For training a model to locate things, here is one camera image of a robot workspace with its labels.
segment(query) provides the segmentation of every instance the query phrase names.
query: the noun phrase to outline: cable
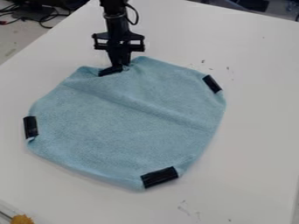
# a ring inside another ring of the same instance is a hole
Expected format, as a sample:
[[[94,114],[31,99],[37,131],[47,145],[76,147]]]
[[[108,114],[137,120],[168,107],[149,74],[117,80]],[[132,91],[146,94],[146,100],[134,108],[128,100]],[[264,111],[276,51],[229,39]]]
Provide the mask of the cable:
[[[6,16],[6,15],[11,15],[12,13],[13,12],[4,13],[4,14],[1,14],[0,17]],[[0,21],[0,25],[10,25],[10,24],[16,23],[20,19],[22,19],[22,18],[17,18],[15,20],[10,21],[10,22]]]
[[[16,11],[18,9],[19,5],[18,4],[11,4],[5,8],[2,8],[0,10],[0,13],[5,13],[5,12],[13,12],[13,11]]]
[[[132,5],[130,5],[129,3],[125,3],[125,5],[126,5],[128,8],[130,8],[131,10],[133,10],[133,11],[135,12],[135,14],[136,14],[136,20],[135,20],[134,23],[128,18],[128,16],[126,16],[126,19],[128,20],[128,22],[129,22],[131,25],[137,25],[138,22],[139,22],[139,13],[138,13],[138,11],[137,11]]]
[[[50,21],[50,20],[52,20],[52,19],[54,19],[54,18],[56,18],[56,17],[68,17],[69,15],[72,14],[72,12],[71,12],[70,10],[68,11],[68,14],[60,14],[54,7],[53,7],[53,9],[54,9],[54,12],[55,12],[56,14],[47,15],[47,16],[45,16],[45,17],[42,17],[42,18],[38,21],[38,23],[39,23],[39,25],[40,25],[41,27],[43,27],[43,28],[45,28],[45,29],[52,29],[52,26],[47,26],[47,25],[44,25],[43,23],[48,22],[48,21]]]

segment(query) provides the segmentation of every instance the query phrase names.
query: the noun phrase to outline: white table surface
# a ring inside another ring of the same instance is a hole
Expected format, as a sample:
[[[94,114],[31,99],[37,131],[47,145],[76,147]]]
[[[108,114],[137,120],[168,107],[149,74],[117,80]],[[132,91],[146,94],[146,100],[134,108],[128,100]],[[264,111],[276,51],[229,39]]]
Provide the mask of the white table surface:
[[[140,53],[212,74],[227,110],[180,179],[131,192],[32,155],[22,119],[82,65],[108,66],[93,0],[0,67],[0,199],[38,223],[290,223],[299,174],[299,24],[183,0],[134,0]]]

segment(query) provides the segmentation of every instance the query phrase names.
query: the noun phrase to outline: towel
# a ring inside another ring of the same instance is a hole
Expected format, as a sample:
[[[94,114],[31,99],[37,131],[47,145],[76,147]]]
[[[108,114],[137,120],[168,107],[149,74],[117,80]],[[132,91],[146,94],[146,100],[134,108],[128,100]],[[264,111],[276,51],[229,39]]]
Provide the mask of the towel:
[[[55,164],[142,190],[176,179],[200,156],[224,114],[211,76],[139,57],[99,77],[83,66],[29,111],[28,148]]]

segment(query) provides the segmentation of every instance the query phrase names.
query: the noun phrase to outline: floor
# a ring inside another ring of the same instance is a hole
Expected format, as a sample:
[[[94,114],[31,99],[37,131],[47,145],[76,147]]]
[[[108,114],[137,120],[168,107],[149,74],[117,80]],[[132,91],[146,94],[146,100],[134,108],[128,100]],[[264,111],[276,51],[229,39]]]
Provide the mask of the floor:
[[[0,9],[10,4],[9,2],[0,0]],[[55,18],[46,25],[56,25],[63,19],[63,17]],[[1,17],[0,20],[11,21],[12,18],[8,15]],[[14,24],[1,25],[0,65],[48,31],[49,30],[41,27],[38,23],[32,21],[17,21]]]
[[[194,2],[201,2],[202,0],[191,0]],[[295,20],[296,15],[299,13],[299,8],[287,11],[287,0],[269,0],[270,4],[266,15],[286,18]],[[10,5],[5,0],[0,0],[0,9]],[[53,21],[48,22],[46,25],[56,25],[63,17],[55,18]],[[11,17],[1,17],[1,20],[10,21]],[[35,39],[39,38],[49,30],[39,26],[38,23],[32,21],[18,21],[14,24],[0,26],[0,65],[13,55],[27,47]]]
[[[198,3],[203,3],[205,0],[188,0]],[[289,2],[292,0],[268,0],[269,5],[266,12],[254,12],[253,13],[260,13],[262,15],[267,15],[270,17],[277,17],[277,18],[284,18],[288,20],[295,21],[296,16],[299,13],[299,3],[297,6],[290,7],[291,10],[287,10],[289,6]],[[233,5],[229,3],[228,0],[209,0],[210,4],[217,5],[221,7],[233,8],[233,9],[240,9],[237,5]]]

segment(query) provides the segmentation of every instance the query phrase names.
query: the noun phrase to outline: dark spot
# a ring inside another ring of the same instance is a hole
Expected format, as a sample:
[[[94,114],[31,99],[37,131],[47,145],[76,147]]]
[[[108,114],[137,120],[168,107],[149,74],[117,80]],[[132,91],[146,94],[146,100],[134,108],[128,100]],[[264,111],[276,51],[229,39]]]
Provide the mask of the dark spot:
[[[11,49],[10,51],[8,51],[6,54],[5,54],[5,57],[9,57],[11,56],[17,49]]]

